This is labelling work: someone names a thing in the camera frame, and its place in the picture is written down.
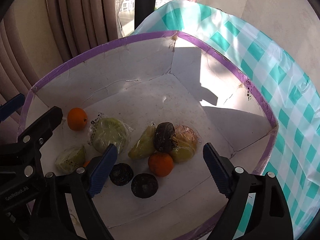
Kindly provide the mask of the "yellow fruit slice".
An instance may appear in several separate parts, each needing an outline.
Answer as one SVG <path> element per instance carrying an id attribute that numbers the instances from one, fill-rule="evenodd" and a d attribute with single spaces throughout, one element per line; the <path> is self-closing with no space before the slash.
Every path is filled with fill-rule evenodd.
<path id="1" fill-rule="evenodd" d="M 155 137 L 156 127 L 154 123 L 147 126 L 141 137 L 135 143 L 128 153 L 129 158 L 133 160 L 148 158 L 155 152 L 153 140 Z"/>

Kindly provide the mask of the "lone dark water chestnut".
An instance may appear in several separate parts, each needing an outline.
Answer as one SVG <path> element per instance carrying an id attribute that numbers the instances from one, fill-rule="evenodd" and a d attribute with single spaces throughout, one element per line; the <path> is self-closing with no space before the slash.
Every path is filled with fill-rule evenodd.
<path id="1" fill-rule="evenodd" d="M 175 128 L 171 122 L 162 122 L 157 126 L 153 146 L 162 153 L 168 153 L 178 146 Z"/>

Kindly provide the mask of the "large orange mandarin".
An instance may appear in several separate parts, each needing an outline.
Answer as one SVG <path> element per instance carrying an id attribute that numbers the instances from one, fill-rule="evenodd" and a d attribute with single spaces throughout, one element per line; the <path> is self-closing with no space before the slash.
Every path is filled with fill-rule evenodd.
<path id="1" fill-rule="evenodd" d="M 87 125 L 87 120 L 87 114 L 81 108 L 76 107 L 68 112 L 67 124 L 68 127 L 73 131 L 78 132 L 83 130 Z"/>

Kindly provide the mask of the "round green fruit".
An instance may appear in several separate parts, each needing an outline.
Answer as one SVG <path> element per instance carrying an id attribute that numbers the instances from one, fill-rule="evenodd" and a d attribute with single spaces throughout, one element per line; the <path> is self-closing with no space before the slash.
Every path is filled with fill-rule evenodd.
<path id="1" fill-rule="evenodd" d="M 99 113 L 89 126 L 88 144 L 99 153 L 112 144 L 121 154 L 130 142 L 131 132 L 132 128 L 121 120 Z"/>

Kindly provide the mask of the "teal white checkered tablecloth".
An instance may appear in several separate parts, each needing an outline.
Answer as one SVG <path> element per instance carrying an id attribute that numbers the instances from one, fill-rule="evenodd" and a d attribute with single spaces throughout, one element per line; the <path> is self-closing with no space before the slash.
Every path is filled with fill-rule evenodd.
<path id="1" fill-rule="evenodd" d="M 135 33 L 179 30 L 235 64 L 271 106 L 279 124 L 266 165 L 279 179 L 300 237 L 319 210 L 319 93 L 297 62 L 246 21 L 185 0 L 168 2 Z"/>

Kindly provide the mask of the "green apple wedge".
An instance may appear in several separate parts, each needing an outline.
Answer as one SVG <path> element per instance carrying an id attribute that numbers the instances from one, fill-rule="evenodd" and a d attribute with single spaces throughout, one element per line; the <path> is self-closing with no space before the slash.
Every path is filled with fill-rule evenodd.
<path id="1" fill-rule="evenodd" d="M 86 162 L 84 145 L 73 146 L 64 150 L 56 158 L 55 166 L 63 174 L 70 174 Z"/>

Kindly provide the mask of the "black thermos bottle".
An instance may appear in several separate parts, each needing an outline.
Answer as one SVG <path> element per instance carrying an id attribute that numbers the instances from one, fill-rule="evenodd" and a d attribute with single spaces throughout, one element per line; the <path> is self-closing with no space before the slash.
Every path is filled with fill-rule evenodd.
<path id="1" fill-rule="evenodd" d="M 135 29 L 155 10 L 156 0 L 135 0 Z"/>

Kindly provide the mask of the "wrapped peach coloured fruit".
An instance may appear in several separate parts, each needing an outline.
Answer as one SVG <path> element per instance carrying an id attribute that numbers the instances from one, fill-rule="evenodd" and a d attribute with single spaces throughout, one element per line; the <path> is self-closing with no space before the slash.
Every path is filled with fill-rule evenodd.
<path id="1" fill-rule="evenodd" d="M 175 137 L 191 146 L 194 150 L 197 149 L 198 138 L 196 133 L 188 126 L 176 125 Z"/>

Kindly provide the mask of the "brown curtain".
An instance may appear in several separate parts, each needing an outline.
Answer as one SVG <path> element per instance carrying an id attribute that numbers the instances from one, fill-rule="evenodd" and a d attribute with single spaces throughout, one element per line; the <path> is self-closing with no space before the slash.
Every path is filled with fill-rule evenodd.
<path id="1" fill-rule="evenodd" d="M 116 0 L 1 0 L 1 103 L 117 38 Z"/>

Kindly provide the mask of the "yellow pear half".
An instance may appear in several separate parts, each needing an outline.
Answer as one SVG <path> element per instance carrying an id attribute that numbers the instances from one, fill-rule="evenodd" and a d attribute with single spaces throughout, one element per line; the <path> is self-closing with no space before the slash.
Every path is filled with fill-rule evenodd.
<path id="1" fill-rule="evenodd" d="M 178 140 L 178 145 L 169 152 L 175 163 L 189 161 L 196 153 L 196 145 Z"/>

